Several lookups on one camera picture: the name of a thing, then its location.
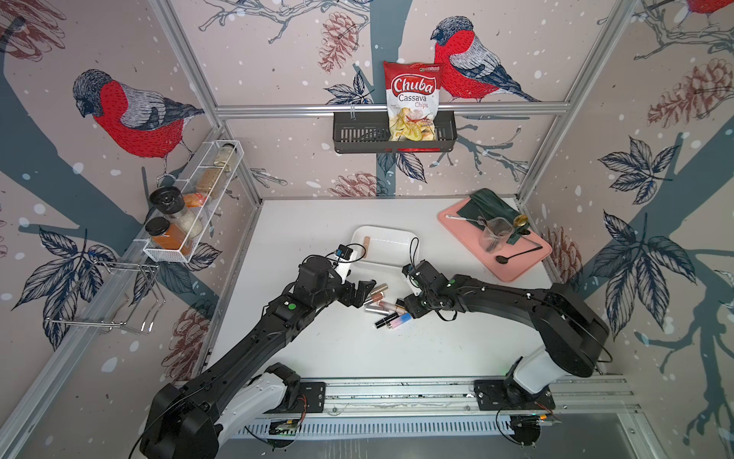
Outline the orange spice jar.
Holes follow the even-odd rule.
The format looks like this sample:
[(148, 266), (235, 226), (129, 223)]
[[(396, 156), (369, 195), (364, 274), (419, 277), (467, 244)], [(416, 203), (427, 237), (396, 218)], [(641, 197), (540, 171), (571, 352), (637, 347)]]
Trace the orange spice jar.
[(191, 250), (187, 234), (164, 217), (154, 217), (145, 224), (152, 241), (164, 250), (189, 254)]

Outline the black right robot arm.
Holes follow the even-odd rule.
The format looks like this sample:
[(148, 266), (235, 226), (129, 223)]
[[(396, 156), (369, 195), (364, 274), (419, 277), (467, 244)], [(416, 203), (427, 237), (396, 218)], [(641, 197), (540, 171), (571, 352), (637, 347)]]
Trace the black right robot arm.
[(413, 294), (403, 299), (407, 313), (419, 319), (429, 313), (487, 314), (533, 328), (542, 346), (510, 367), (502, 394), (513, 407), (537, 400), (545, 389), (566, 375), (589, 378), (601, 355), (610, 328), (570, 287), (554, 283), (548, 289), (519, 289), (490, 284), (468, 275), (452, 278), (428, 261), (403, 266), (401, 272)]

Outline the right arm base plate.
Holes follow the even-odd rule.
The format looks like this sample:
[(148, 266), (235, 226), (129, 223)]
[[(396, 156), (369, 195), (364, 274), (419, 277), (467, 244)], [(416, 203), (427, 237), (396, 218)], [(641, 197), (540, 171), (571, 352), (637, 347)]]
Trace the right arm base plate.
[(481, 411), (501, 410), (555, 410), (555, 401), (548, 386), (531, 394), (506, 379), (482, 379), (473, 382), (473, 393)]

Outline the silver lipstick tube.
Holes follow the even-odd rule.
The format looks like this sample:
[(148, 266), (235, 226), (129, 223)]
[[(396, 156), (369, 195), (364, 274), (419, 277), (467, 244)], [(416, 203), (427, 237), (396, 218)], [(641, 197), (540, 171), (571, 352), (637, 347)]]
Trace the silver lipstick tube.
[(380, 306), (368, 305), (364, 307), (364, 311), (370, 314), (377, 314), (381, 316), (390, 316), (391, 312), (381, 308)]

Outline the black gold-band lipstick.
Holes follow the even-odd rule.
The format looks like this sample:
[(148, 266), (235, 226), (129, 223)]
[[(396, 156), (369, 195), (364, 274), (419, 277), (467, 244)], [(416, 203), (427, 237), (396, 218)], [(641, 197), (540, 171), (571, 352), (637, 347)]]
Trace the black gold-band lipstick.
[(392, 314), (390, 314), (390, 315), (388, 315), (388, 316), (385, 316), (385, 317), (383, 317), (382, 319), (379, 319), (379, 320), (378, 320), (378, 321), (377, 321), (377, 322), (375, 323), (375, 327), (376, 327), (376, 329), (380, 329), (380, 328), (382, 328), (382, 327), (384, 327), (384, 326), (388, 325), (388, 323), (390, 323), (390, 322), (391, 322), (391, 321), (393, 321), (394, 319), (398, 319), (398, 318), (399, 318), (400, 316), (401, 316), (401, 315), (400, 315), (399, 313), (392, 313)]

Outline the white plastic storage box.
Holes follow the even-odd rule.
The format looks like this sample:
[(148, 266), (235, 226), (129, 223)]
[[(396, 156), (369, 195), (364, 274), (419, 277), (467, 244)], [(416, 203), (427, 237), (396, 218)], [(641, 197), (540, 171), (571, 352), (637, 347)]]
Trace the white plastic storage box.
[(353, 244), (357, 244), (357, 252), (361, 251), (365, 236), (370, 236), (371, 242), (367, 258), (361, 258), (361, 262), (402, 268), (411, 261), (412, 254), (418, 254), (417, 235), (412, 231), (377, 226), (359, 227), (354, 231), (351, 240)]

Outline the red cassava chips bag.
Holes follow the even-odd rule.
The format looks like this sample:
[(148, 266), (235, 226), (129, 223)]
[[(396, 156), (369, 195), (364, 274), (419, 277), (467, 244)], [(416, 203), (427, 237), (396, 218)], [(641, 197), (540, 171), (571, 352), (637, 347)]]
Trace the red cassava chips bag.
[(431, 140), (428, 130), (439, 111), (443, 65), (384, 62), (383, 70), (389, 127), (407, 129), (411, 140), (418, 135)]

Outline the black spoon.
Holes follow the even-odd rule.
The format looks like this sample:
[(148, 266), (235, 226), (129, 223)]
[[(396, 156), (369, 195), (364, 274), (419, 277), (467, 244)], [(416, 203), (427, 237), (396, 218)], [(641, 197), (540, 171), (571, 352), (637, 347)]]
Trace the black spoon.
[(532, 252), (537, 252), (542, 250), (542, 246), (534, 247), (532, 249), (526, 250), (524, 252), (517, 252), (516, 254), (511, 254), (510, 256), (495, 256), (495, 261), (501, 265), (506, 265), (512, 258), (515, 258), (517, 256), (524, 256), (525, 254), (531, 254)]

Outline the beige lipstick tube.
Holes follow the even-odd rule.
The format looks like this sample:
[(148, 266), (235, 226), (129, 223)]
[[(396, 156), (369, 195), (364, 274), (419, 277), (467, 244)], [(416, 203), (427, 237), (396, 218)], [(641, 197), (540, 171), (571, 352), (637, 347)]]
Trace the beige lipstick tube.
[(371, 238), (370, 236), (365, 236), (362, 242), (363, 246), (363, 259), (366, 259), (368, 256), (368, 250), (370, 246)]

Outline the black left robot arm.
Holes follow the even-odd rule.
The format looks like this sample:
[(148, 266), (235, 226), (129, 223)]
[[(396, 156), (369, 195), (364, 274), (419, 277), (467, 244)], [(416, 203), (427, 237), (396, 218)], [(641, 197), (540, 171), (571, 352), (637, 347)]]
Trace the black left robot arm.
[(258, 323), (224, 357), (181, 387), (167, 384), (154, 397), (133, 449), (147, 458), (213, 458), (225, 426), (223, 412), (271, 357), (334, 302), (361, 307), (374, 280), (347, 280), (348, 261), (307, 256), (296, 280), (271, 300)]

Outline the black lid spice jar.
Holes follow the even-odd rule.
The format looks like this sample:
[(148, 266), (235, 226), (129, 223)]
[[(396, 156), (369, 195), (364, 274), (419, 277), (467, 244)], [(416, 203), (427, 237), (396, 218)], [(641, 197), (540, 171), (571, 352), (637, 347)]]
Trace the black lid spice jar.
[(185, 235), (195, 238), (203, 232), (204, 226), (197, 212), (188, 209), (177, 187), (159, 187), (149, 195), (149, 201)]

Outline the pink blue lipstick tube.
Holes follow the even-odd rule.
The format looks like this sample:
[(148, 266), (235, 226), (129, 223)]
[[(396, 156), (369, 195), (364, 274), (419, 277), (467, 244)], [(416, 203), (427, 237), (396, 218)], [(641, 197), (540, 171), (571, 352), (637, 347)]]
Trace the pink blue lipstick tube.
[(400, 327), (401, 325), (411, 321), (412, 316), (409, 314), (403, 314), (399, 315), (399, 317), (396, 317), (395, 319), (392, 319), (390, 323), (388, 323), (387, 327), (389, 329), (395, 329)]

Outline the dark green folded cloth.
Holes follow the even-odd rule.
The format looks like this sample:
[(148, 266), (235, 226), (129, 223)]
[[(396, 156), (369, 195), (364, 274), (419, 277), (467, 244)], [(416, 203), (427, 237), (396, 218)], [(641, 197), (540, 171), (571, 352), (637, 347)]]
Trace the dark green folded cloth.
[[(484, 218), (485, 220), (502, 217), (512, 223), (514, 218), (521, 213), (512, 208), (490, 189), (479, 189), (470, 195), (469, 201), (460, 210), (457, 210), (456, 214), (466, 218)], [(484, 228), (484, 225), (470, 224), (480, 230)], [(519, 235), (512, 234), (508, 242), (510, 245), (514, 245), (520, 237)]]

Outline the tan cap lip gloss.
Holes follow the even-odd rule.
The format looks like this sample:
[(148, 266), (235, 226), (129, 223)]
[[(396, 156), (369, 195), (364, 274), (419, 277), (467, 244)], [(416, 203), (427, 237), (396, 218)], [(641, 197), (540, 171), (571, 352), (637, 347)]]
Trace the tan cap lip gloss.
[(386, 291), (387, 288), (388, 288), (388, 286), (386, 284), (380, 284), (380, 285), (376, 286), (372, 290), (372, 292), (369, 294), (369, 296), (374, 296), (374, 295), (380, 294), (380, 293)]

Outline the black wall basket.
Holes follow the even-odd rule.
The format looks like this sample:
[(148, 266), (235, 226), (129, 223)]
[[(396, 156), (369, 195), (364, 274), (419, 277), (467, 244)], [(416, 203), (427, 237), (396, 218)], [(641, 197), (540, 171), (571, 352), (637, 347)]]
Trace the black wall basket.
[(389, 127), (386, 112), (334, 113), (333, 143), (336, 153), (438, 153), (451, 152), (458, 140), (453, 112), (440, 111), (428, 134), (406, 137), (408, 130)]

